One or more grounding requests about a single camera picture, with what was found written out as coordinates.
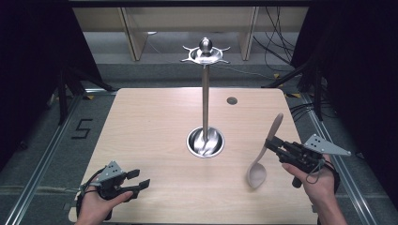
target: spoon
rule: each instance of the spoon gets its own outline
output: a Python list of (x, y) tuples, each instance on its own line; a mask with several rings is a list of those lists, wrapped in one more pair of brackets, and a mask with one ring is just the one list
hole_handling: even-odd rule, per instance
[[(267, 139), (272, 140), (273, 137), (276, 134), (276, 131), (278, 131), (279, 126), (281, 125), (283, 120), (283, 113), (279, 113), (274, 122), (272, 123), (271, 129), (269, 130)], [(266, 153), (266, 144), (264, 143), (263, 148), (261, 149), (260, 154), (258, 157), (255, 159), (255, 161), (250, 165), (248, 172), (247, 172), (247, 179), (249, 182), (249, 185), (252, 188), (258, 188), (263, 184), (263, 182), (266, 180), (267, 176), (267, 171), (266, 168), (258, 163), (258, 161), (263, 157), (263, 155)]]

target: hand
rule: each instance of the hand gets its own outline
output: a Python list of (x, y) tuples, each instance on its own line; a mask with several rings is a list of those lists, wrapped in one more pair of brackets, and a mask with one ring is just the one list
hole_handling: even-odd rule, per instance
[(126, 201), (131, 195), (132, 191), (127, 191), (107, 201), (101, 198), (95, 187), (88, 187), (83, 198), (80, 215), (75, 225), (101, 224), (115, 206)]
[[(324, 157), (325, 160), (330, 161), (328, 155), (324, 155)], [(346, 224), (334, 196), (334, 177), (329, 169), (322, 168), (319, 172), (308, 175), (291, 164), (283, 163), (282, 166), (302, 182), (305, 192), (317, 210), (322, 225)]]

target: wrist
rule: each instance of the wrist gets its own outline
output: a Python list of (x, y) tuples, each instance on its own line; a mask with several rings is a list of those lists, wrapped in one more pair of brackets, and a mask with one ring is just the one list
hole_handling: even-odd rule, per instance
[(316, 208), (322, 225), (346, 224), (343, 213), (334, 195), (314, 201), (313, 204)]

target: wire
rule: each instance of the wire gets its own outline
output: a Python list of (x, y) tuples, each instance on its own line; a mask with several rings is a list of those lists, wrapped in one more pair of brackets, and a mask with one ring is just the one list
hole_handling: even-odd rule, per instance
[[(321, 105), (330, 105), (330, 103), (324, 101), (324, 102), (321, 102)], [(304, 116), (306, 113), (309, 113), (313, 109), (314, 109), (314, 103), (313, 102), (312, 103), (305, 103), (305, 104), (301, 104), (301, 105), (289, 108), (290, 112), (292, 113), (294, 122), (297, 122), (300, 118), (302, 118), (302, 116)], [(321, 113), (323, 115), (325, 115), (326, 117), (329, 117), (329, 118), (339, 118), (338, 116), (328, 115), (328, 114), (326, 114), (324, 112), (321, 112)]]
[(282, 58), (280, 55), (278, 55), (276, 52), (272, 51), (271, 49), (267, 48), (265, 45), (263, 45), (262, 43), (260, 43), (260, 41), (253, 36), (253, 39), (261, 46), (263, 47), (263, 49), (265, 49), (266, 51), (272, 53), (273, 55), (275, 55), (276, 57), (278, 57), (279, 59), (281, 59), (282, 61), (284, 61), (286, 64), (290, 64), (289, 61), (287, 61), (286, 59)]
[(290, 58), (292, 57), (292, 54), (290, 53), (290, 51), (287, 50), (287, 46), (285, 45), (285, 42), (288, 42), (288, 41), (282, 35), (281, 20), (280, 20), (281, 8), (280, 7), (276, 7), (276, 9), (277, 9), (277, 21), (274, 22), (272, 20), (271, 15), (269, 14), (268, 8), (266, 7), (266, 11), (267, 11), (268, 17), (269, 17), (269, 19), (270, 19), (270, 21), (272, 23), (273, 28), (274, 28), (271, 38), (269, 38), (268, 36), (267, 37), (269, 38), (269, 43), (270, 43), (272, 41), (272, 38), (273, 38), (274, 34), (276, 33), (279, 36), (279, 38), (280, 38), (280, 40), (281, 40), (281, 42), (283, 44), (283, 50), (286, 53), (286, 56), (287, 56), (288, 60), (291, 61)]
[(96, 173), (94, 173), (94, 174), (90, 177), (90, 179), (88, 179), (87, 182), (85, 182), (84, 184), (82, 184), (82, 185), (79, 186), (80, 195), (81, 195), (82, 197), (84, 197), (85, 191), (86, 191), (87, 188), (90, 186), (91, 181), (92, 181), (97, 175), (99, 175), (100, 173), (102, 173), (103, 170), (105, 170), (105, 168), (106, 168), (106, 166), (105, 166), (104, 168), (98, 170)]
[(272, 40), (272, 38), (271, 37), (269, 37), (269, 35), (268, 35), (268, 33), (267, 32), (264, 32), (265, 34), (266, 34), (266, 37), (268, 38), (268, 40), (272, 43), (272, 44), (274, 44), (275, 46), (277, 46), (277, 47), (279, 47), (279, 48), (284, 48), (284, 46), (282, 46), (282, 45), (280, 45), (280, 44), (278, 44), (278, 43), (275, 43), (275, 41), (273, 41)]
[[(318, 182), (318, 180), (319, 180), (319, 177), (321, 176), (321, 169), (322, 169), (322, 167), (325, 165), (325, 160), (322, 158), (322, 159), (319, 159), (319, 161), (318, 161), (318, 165), (316, 165), (316, 167), (311, 171), (311, 172), (309, 172), (308, 173), (308, 175), (307, 175), (307, 177), (305, 178), (305, 180), (308, 182), (308, 183), (310, 183), (310, 184), (316, 184), (316, 182)], [(316, 179), (315, 179), (315, 181), (314, 182), (312, 182), (312, 181), (309, 181), (309, 179), (308, 178), (310, 178), (310, 176), (312, 176), (312, 175), (314, 175), (315, 173), (317, 173), (317, 175), (316, 175)]]
[(275, 78), (271, 78), (271, 77), (269, 77), (267, 75), (263, 75), (261, 73), (245, 72), (245, 71), (242, 71), (242, 70), (239, 70), (239, 69), (235, 69), (235, 68), (231, 68), (231, 67), (230, 68), (229, 67), (220, 67), (220, 66), (216, 66), (216, 65), (212, 65), (212, 66), (215, 67), (215, 68), (230, 69), (230, 70), (233, 70), (233, 71), (236, 71), (236, 72), (240, 72), (240, 73), (244, 73), (244, 74), (258, 75), (258, 76), (261, 76), (261, 77), (264, 77), (264, 78), (267, 78), (267, 79), (270, 79), (270, 80), (275, 80)]

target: metal stand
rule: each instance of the metal stand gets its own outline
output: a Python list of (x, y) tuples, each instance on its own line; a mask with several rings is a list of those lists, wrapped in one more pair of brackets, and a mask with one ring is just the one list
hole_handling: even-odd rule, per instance
[(224, 146), (223, 135), (214, 127), (208, 126), (208, 96), (209, 96), (209, 71), (210, 65), (217, 62), (228, 63), (222, 60), (222, 51), (213, 48), (211, 40), (204, 37), (199, 43), (199, 47), (188, 49), (189, 52), (187, 59), (181, 60), (192, 61), (196, 64), (203, 65), (202, 74), (202, 103), (203, 103), (203, 126), (194, 129), (188, 135), (187, 145), (191, 153), (199, 158), (212, 158), (217, 156)]

